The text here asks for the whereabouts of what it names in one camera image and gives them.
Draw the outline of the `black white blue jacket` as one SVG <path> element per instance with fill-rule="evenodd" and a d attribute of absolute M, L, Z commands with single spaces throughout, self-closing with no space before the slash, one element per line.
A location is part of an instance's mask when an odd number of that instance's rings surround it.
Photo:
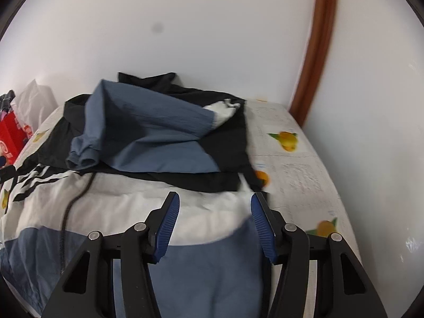
<path fill-rule="evenodd" d="M 101 81 L 93 93 L 68 100 L 47 139 L 20 162 L 1 168 L 1 183 L 4 186 L 35 167 L 48 166 L 163 182 L 176 193 L 179 189 L 235 192 L 246 183 L 252 196 L 264 182 L 247 154 L 244 110 L 243 99 L 181 87 L 173 73 L 151 78 L 119 73 L 117 81 Z M 263 288 L 258 317 L 265 317 L 270 267 L 262 248 L 260 258 Z M 58 282 L 69 262 L 61 265 Z M 112 269 L 115 317 L 126 317 L 120 260 L 113 260 Z M 42 313 L 32 314 L 1 272 L 2 317 L 43 317 Z"/>

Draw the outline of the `fruit print mattress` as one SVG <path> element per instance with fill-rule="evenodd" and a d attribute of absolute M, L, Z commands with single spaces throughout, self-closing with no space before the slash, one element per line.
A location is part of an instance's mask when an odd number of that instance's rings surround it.
<path fill-rule="evenodd" d="M 356 248 L 338 192 L 305 135 L 279 104 L 246 105 L 249 156 L 268 203 L 307 233 L 339 232 Z M 1 191 L 1 272 L 23 305 L 40 315 L 91 231 L 122 233 L 158 208 L 173 187 L 119 174 L 48 166 Z M 251 218 L 251 190 L 179 189 L 180 211 L 167 253 L 150 273 L 163 317 L 258 317 L 263 260 Z"/>

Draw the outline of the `white Miniso plastic bag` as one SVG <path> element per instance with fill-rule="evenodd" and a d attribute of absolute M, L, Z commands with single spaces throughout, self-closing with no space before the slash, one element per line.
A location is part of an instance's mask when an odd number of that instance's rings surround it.
<path fill-rule="evenodd" d="M 14 115 L 30 139 L 45 119 L 58 107 L 50 87 L 33 80 L 11 102 Z"/>

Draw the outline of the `brown wooden door frame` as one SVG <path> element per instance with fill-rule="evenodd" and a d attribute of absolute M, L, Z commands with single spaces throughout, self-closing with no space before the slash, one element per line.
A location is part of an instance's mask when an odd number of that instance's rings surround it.
<path fill-rule="evenodd" d="M 325 69 L 338 0 L 315 0 L 311 33 L 297 88 L 289 113 L 302 126 L 318 90 Z"/>

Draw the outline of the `red paper gift bag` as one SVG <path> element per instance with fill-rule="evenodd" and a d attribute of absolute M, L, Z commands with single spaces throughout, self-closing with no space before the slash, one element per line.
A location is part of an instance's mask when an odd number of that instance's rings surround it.
<path fill-rule="evenodd" d="M 0 124 L 1 156 L 6 164 L 12 165 L 28 141 L 27 134 L 20 126 L 14 111 L 9 111 Z"/>

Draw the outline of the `plaid cloth in bag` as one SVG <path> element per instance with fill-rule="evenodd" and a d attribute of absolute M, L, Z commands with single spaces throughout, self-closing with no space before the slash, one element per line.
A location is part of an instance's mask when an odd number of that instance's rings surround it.
<path fill-rule="evenodd" d="M 10 90 L 8 93 L 0 95 L 0 111 L 7 114 L 11 110 L 11 102 L 15 98 L 15 93 Z"/>

